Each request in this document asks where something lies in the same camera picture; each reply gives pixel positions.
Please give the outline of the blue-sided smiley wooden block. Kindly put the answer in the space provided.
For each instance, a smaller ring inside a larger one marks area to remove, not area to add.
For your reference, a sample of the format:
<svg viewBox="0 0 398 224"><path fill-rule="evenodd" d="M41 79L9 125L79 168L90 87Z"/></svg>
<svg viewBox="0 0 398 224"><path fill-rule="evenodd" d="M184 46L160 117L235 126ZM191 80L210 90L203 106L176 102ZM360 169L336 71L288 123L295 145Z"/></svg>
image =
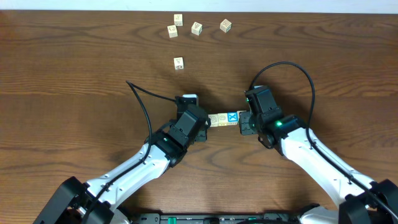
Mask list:
<svg viewBox="0 0 398 224"><path fill-rule="evenodd" d="M208 117L210 118L210 122L211 122L211 125L210 125L210 127L211 128L214 128L214 127L218 127L219 126L219 121L218 121L218 114L209 114L208 115Z"/></svg>

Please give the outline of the blue X wooden block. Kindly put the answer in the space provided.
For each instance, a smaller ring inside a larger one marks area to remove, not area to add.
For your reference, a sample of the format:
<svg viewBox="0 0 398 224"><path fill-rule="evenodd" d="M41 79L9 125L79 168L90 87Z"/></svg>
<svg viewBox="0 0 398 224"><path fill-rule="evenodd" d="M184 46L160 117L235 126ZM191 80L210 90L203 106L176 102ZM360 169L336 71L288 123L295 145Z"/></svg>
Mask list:
<svg viewBox="0 0 398 224"><path fill-rule="evenodd" d="M239 121L239 116L237 112L227 113L228 125L237 125L238 121Z"/></svg>

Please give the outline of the yellow-sided wooden block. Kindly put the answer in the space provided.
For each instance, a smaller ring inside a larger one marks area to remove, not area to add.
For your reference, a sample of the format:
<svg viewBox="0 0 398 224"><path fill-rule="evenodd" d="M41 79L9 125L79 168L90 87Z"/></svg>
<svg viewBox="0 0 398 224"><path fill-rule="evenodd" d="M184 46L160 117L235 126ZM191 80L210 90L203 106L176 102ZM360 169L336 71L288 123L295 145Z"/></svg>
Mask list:
<svg viewBox="0 0 398 224"><path fill-rule="evenodd" d="M227 126L227 125L228 125L228 114L218 113L218 126Z"/></svg>

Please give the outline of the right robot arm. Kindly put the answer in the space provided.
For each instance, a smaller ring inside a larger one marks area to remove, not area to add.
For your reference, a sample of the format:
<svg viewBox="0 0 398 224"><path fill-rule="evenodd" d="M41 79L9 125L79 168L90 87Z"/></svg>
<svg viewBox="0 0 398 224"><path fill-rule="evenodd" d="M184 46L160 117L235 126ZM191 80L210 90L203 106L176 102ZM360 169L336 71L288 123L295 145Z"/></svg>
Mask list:
<svg viewBox="0 0 398 224"><path fill-rule="evenodd" d="M240 114L242 135L257 134L267 149L301 167L332 199L337 210L312 205L299 223L397 223L397 186L358 172L319 140L303 119L286 116L266 86L245 92L250 110Z"/></svg>

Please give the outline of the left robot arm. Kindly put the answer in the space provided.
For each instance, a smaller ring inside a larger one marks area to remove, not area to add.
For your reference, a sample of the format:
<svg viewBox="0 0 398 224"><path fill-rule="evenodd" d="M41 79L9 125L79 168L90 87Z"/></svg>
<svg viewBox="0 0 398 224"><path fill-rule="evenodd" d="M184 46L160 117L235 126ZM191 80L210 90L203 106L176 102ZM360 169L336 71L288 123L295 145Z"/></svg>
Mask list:
<svg viewBox="0 0 398 224"><path fill-rule="evenodd" d="M150 133L139 152L104 175L80 182L64 181L35 219L35 223L129 223L118 210L146 183L175 167L198 135L210 124L196 94L175 99L177 119Z"/></svg>

